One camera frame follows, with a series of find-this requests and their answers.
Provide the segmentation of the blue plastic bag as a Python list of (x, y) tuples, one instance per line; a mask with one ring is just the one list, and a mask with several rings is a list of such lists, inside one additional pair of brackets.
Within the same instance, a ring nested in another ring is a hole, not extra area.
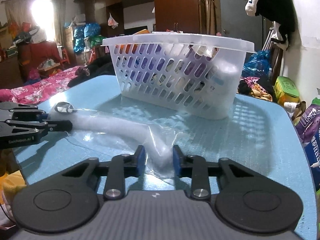
[(260, 50), (251, 55), (244, 64), (242, 77), (269, 76), (271, 69), (271, 53), (269, 50)]

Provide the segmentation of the green lidded container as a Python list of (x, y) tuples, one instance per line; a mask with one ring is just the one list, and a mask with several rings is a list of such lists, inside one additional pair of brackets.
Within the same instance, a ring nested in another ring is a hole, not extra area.
[(299, 91), (295, 83), (288, 77), (277, 77), (274, 92), (279, 105), (283, 106), (286, 102), (299, 102)]

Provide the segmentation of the pink floral bedspread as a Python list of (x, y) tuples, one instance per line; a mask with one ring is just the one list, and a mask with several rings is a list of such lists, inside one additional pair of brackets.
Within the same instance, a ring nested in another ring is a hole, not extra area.
[(63, 70), (58, 74), (43, 79), (32, 85), (14, 89), (1, 89), (1, 102), (14, 102), (28, 105), (38, 105), (52, 96), (69, 89), (68, 83), (76, 77), (76, 71), (81, 66)]

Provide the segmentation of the purple tissue pack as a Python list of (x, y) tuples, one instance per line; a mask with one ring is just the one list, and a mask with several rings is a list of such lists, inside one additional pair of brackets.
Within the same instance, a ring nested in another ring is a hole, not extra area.
[(147, 69), (186, 76), (194, 73), (199, 77), (206, 69), (206, 64), (214, 58), (218, 49), (194, 44), (148, 43), (127, 44), (120, 46), (124, 54), (117, 59), (118, 67)]

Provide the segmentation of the white hoodie with blue letters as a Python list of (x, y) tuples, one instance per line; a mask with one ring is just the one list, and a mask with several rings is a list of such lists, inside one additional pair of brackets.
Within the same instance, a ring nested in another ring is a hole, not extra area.
[(289, 45), (295, 32), (295, 13), (292, 0), (248, 0), (245, 6), (248, 16), (263, 16), (277, 24), (280, 44)]

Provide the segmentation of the dark red wooden wardrobe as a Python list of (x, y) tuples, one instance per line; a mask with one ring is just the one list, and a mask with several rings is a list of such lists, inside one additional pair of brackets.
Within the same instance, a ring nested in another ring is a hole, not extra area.
[(84, 0), (88, 23), (101, 26), (104, 37), (148, 31), (206, 31), (203, 0)]

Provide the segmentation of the white cotton pads pack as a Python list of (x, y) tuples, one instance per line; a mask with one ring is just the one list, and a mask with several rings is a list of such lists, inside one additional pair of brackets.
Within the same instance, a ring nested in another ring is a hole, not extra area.
[(209, 73), (212, 75), (208, 89), (210, 101), (214, 107), (229, 110), (240, 79), (239, 68), (235, 64), (221, 59), (214, 62), (212, 71)]

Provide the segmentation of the curtained bright window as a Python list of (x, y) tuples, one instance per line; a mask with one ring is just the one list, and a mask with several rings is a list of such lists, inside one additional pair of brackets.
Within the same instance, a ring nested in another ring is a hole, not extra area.
[(66, 0), (6, 0), (4, 4), (8, 23), (38, 26), (46, 33), (47, 41), (63, 44), (66, 18)]

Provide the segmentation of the black clothing on bed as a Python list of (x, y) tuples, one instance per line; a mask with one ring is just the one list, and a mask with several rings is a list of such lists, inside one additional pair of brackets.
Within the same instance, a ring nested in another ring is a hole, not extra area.
[(89, 65), (79, 67), (75, 72), (76, 77), (71, 79), (68, 87), (72, 88), (87, 80), (101, 75), (115, 75), (110, 53), (93, 60)]

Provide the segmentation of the grey door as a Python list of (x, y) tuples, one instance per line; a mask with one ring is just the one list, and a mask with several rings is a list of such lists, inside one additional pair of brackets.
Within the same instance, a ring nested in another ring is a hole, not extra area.
[(245, 11), (247, 0), (220, 0), (221, 34), (254, 43), (254, 49), (263, 46), (265, 28), (261, 16), (248, 16)]

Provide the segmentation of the purple printed bag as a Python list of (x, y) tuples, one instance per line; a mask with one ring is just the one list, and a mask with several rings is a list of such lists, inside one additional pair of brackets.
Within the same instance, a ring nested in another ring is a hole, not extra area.
[(311, 104), (296, 125), (302, 144), (307, 145), (319, 130), (319, 105)]

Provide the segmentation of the clear plastic bag with cotton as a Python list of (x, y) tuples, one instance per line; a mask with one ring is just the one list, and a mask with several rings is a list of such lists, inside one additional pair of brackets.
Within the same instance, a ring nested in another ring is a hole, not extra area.
[(146, 151), (146, 171), (161, 179), (174, 177), (173, 146), (185, 137), (185, 133), (158, 124), (148, 124), (115, 117), (105, 112), (74, 108), (70, 103), (59, 102), (49, 112), (49, 120), (72, 123), (72, 134), (90, 146), (97, 144), (108, 150), (118, 149), (125, 153), (129, 148), (142, 145)]

